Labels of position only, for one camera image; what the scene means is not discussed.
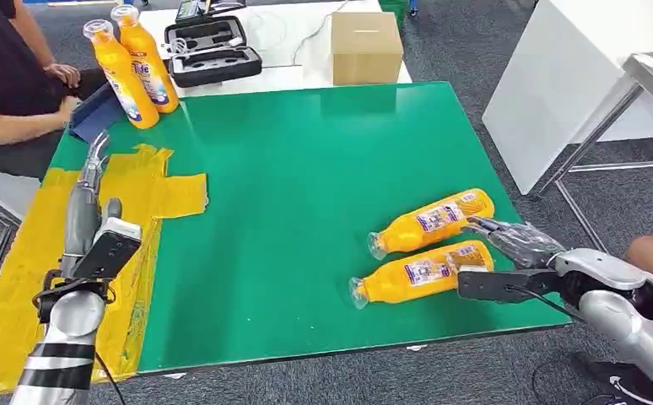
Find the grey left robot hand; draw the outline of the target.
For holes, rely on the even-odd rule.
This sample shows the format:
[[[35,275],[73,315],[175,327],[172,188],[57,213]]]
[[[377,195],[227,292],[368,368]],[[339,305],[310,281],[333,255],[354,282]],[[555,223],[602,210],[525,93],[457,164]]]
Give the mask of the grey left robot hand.
[[[115,278],[119,271],[107,275],[98,273],[97,267],[87,273],[75,275],[79,263],[94,244],[94,236],[102,225],[99,202],[100,180],[108,157],[105,154],[110,141],[106,130],[101,131],[89,145],[88,153],[78,179],[70,192],[63,232],[63,252],[60,274],[64,278]]]

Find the person's left hand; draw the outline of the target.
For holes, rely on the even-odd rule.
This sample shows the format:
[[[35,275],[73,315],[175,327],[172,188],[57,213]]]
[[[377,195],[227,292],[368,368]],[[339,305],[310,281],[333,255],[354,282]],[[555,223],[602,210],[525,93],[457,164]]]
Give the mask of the person's left hand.
[[[69,88],[76,89],[80,85],[81,73],[73,66],[54,62],[45,66],[44,71],[59,78]]]

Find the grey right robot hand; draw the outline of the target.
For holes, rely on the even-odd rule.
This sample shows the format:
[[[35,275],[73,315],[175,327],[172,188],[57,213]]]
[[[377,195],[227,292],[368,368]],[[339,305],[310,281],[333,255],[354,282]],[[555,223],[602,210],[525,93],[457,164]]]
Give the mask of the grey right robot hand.
[[[466,228],[483,236],[519,269],[546,269],[555,256],[566,251],[553,237],[531,224],[471,216]]]

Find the person's right hand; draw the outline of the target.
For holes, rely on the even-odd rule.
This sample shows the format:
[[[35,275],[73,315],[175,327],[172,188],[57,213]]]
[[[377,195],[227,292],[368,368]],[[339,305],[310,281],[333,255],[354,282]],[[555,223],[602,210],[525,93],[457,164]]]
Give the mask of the person's right hand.
[[[60,124],[66,124],[71,121],[74,110],[81,104],[81,99],[74,96],[66,96],[63,98],[54,117]]]

